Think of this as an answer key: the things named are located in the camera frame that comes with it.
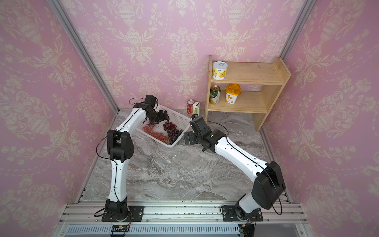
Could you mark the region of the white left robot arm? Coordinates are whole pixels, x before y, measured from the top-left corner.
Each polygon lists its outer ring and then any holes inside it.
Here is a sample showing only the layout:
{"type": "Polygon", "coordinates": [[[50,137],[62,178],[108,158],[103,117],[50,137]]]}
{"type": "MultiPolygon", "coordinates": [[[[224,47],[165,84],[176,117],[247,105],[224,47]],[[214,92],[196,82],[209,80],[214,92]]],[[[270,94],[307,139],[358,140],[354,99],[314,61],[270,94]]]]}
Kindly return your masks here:
{"type": "Polygon", "coordinates": [[[157,124],[169,119],[167,112],[157,111],[159,103],[136,103],[129,116],[116,129],[107,132],[107,152],[112,164],[111,188],[105,205],[105,215],[116,221],[125,221],[131,215],[127,205],[126,178],[130,159],[134,154],[132,133],[144,121],[157,124]]]}

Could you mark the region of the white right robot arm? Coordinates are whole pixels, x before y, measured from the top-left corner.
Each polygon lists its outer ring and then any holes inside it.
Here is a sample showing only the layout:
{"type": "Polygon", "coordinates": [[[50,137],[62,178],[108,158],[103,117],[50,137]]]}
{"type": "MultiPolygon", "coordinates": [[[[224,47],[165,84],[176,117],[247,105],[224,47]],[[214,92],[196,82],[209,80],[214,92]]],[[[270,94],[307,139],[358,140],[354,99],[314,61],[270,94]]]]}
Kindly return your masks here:
{"type": "Polygon", "coordinates": [[[260,160],[240,148],[219,130],[206,128],[199,132],[184,133],[186,145],[200,144],[203,151],[210,150],[239,168],[252,182],[252,191],[244,194],[235,204],[240,220],[249,219],[259,209],[269,210],[285,191],[285,183],[278,163],[260,160]]]}

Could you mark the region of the black grape bunch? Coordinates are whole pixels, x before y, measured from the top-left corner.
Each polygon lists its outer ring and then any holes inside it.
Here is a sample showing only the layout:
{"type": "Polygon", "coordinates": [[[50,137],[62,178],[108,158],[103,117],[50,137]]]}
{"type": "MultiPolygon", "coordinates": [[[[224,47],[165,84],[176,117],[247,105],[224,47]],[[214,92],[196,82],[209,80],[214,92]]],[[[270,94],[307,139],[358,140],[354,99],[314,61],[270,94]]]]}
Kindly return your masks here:
{"type": "Polygon", "coordinates": [[[168,134],[168,139],[169,139],[169,144],[173,145],[175,141],[179,138],[179,136],[182,134],[183,130],[182,129],[177,129],[170,134],[168,134]]]}

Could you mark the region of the dark red grape bunch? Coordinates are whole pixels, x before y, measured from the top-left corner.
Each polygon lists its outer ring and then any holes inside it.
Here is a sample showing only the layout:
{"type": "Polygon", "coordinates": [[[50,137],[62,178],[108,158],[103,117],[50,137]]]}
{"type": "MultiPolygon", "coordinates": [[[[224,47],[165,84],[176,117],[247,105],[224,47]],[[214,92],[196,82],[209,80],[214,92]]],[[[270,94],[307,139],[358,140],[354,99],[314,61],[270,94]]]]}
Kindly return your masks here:
{"type": "Polygon", "coordinates": [[[173,122],[167,120],[163,124],[163,128],[167,133],[168,144],[172,145],[175,142],[175,140],[177,139],[177,130],[178,130],[177,125],[174,124],[173,122]]]}

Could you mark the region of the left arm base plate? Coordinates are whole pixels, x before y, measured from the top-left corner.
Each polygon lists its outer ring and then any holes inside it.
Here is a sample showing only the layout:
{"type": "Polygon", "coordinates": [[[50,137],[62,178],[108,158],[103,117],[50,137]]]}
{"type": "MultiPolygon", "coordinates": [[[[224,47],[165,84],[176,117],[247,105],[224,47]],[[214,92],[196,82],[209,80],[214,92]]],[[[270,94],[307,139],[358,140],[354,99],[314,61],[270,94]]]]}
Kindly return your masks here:
{"type": "Polygon", "coordinates": [[[141,222],[144,214],[143,206],[128,206],[128,214],[111,214],[106,212],[102,216],[102,222],[141,222]]]}

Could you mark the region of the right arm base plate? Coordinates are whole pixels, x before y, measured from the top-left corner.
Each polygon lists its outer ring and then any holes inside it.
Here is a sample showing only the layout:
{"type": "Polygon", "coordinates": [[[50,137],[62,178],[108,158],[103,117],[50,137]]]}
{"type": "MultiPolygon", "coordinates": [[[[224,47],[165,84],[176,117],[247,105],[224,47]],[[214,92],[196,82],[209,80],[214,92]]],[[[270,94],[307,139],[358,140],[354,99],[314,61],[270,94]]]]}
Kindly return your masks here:
{"type": "Polygon", "coordinates": [[[262,222],[264,220],[260,208],[246,214],[234,205],[223,205],[220,207],[220,212],[224,222],[262,222]]]}

